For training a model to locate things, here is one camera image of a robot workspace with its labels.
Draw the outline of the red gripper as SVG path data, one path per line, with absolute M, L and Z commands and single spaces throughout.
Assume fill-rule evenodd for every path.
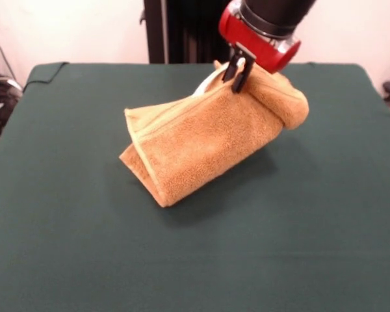
M 242 15 L 242 3 L 230 2 L 220 18 L 219 33 L 233 48 L 255 57 L 255 63 L 268 72 L 282 70 L 297 54 L 301 41 L 293 34 L 285 38 L 261 34 L 249 25 Z M 241 56 L 232 56 L 222 77 L 223 82 L 234 78 L 239 68 Z M 245 85 L 254 62 L 245 61 L 244 68 L 233 82 L 233 92 L 240 92 Z

